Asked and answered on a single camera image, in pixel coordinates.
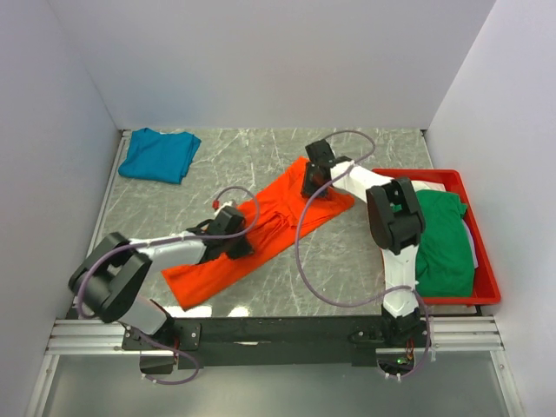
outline gray marble surface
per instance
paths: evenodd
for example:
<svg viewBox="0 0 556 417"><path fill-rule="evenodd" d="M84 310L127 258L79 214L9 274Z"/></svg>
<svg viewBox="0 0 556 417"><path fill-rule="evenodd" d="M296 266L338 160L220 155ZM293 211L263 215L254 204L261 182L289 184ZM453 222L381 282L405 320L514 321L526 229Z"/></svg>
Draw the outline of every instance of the gray marble surface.
<svg viewBox="0 0 556 417"><path fill-rule="evenodd" d="M98 241L112 231L127 237L153 238L182 232L213 215L215 193L228 185L243 185L254 193L267 187L299 156L305 145L331 129L187 129L202 140L182 185L132 180L116 174ZM427 146L417 129L361 129L377 144L366 168L432 168ZM125 159L129 132L124 133L119 164ZM357 135L332 140L336 155L357 157L369 149ZM226 196L238 202L241 192ZM363 202L324 224L301 241L301 258L309 280L329 298L358 301L384 288L381 252L369 233ZM141 294L169 308L174 315L292 316L378 314L380 304L336 308L316 299L305 288L295 266L293 247L206 301L183 312L165 280L152 274ZM437 313L465 313L448 307Z"/></svg>

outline green shirt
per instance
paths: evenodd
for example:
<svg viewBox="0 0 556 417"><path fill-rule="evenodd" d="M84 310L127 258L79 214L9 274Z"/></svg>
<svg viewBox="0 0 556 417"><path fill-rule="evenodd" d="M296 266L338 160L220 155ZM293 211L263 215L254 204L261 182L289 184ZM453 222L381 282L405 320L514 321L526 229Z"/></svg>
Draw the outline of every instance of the green shirt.
<svg viewBox="0 0 556 417"><path fill-rule="evenodd" d="M417 291L423 297L469 297L475 269L467 233L461 222L467 205L454 193L418 191L425 216L415 264Z"/></svg>

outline white backdrop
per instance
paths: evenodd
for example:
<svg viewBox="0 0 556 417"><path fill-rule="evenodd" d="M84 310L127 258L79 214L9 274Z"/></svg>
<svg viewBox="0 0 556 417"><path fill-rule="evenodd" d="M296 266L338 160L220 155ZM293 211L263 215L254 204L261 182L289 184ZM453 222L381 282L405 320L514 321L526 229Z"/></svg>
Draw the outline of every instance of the white backdrop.
<svg viewBox="0 0 556 417"><path fill-rule="evenodd" d="M427 128L493 0L50 0L119 128Z"/></svg>
<svg viewBox="0 0 556 417"><path fill-rule="evenodd" d="M556 3L498 0L427 134L458 169L502 292L496 313L527 415L554 415Z"/></svg>
<svg viewBox="0 0 556 417"><path fill-rule="evenodd" d="M0 415L11 417L70 306L117 131L48 4L0 3Z"/></svg>

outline orange cloth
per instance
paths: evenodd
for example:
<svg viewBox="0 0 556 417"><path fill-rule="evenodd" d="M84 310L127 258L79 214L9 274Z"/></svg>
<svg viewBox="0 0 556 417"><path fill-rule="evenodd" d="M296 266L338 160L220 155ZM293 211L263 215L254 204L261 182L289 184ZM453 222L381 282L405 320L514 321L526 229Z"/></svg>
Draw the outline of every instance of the orange cloth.
<svg viewBox="0 0 556 417"><path fill-rule="evenodd" d="M261 216L247 234L255 250L252 255L234 261L226 255L201 265L183 265L162 271L170 289L183 308L191 308L239 281L245 275L294 244L297 221L307 199L301 197L305 163L299 158L284 174L257 194ZM323 223L351 208L354 198L329 190L326 199L317 199L305 216L301 236L306 236ZM255 219L255 203L244 202L238 209L245 215L245 224Z"/></svg>

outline red tray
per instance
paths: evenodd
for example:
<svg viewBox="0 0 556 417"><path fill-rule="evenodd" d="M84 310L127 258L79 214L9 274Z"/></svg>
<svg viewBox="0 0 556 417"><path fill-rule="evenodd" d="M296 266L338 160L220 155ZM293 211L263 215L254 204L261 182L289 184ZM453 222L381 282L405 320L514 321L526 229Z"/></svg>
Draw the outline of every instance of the red tray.
<svg viewBox="0 0 556 417"><path fill-rule="evenodd" d="M494 278L493 269L488 260L485 244L480 238L479 227L473 216L473 211L466 190L463 187L458 171L453 169L373 169L380 175L399 177L407 176L411 180L421 180L429 182L441 182L446 187L446 191L450 191L460 196L462 202L467 204L467 212L463 220L471 230L471 235L475 242L475 252L479 267L475 269L475 279L473 281L473 293L471 297L431 297L425 298L427 304L465 304L487 305L500 302L500 291L496 278Z"/></svg>

